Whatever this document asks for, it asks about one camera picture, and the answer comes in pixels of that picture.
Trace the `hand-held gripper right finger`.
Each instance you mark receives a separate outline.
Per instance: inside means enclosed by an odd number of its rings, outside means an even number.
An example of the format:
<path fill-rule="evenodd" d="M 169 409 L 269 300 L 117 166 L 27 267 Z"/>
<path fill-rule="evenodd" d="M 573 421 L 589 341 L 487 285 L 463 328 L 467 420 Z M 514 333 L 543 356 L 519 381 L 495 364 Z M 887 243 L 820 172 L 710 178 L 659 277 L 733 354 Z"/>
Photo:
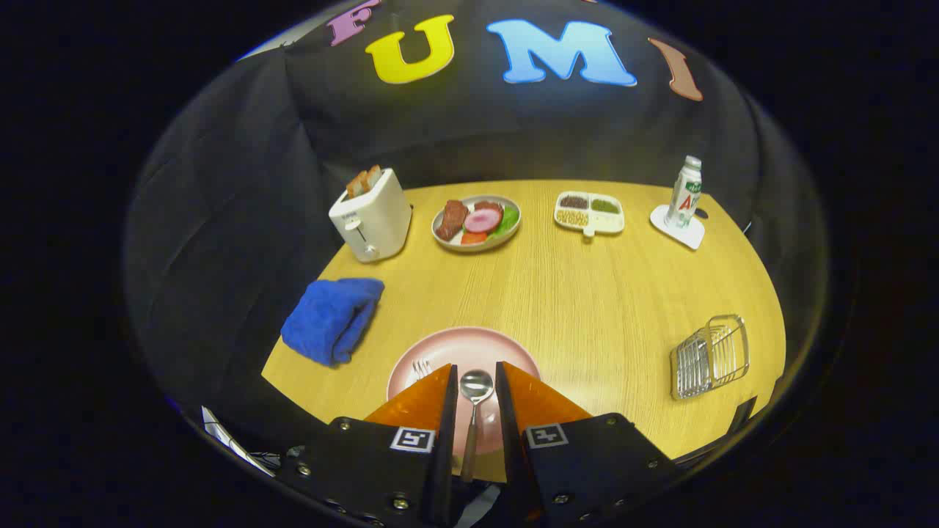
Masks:
<path fill-rule="evenodd" d="M 496 366 L 505 498 L 525 527 L 601 527 L 663 494 L 678 466 L 624 415 L 593 417 L 506 362 Z"/>

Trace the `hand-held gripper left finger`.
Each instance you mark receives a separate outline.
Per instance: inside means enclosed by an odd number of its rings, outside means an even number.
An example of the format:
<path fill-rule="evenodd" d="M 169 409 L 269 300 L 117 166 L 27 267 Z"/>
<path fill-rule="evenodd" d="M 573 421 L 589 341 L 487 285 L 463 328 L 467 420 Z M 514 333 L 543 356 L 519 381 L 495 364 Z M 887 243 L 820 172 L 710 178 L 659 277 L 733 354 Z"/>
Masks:
<path fill-rule="evenodd" d="M 457 368 L 446 364 L 389 402 L 413 414 L 338 417 L 282 455 L 275 480 L 354 527 L 450 527 Z"/>

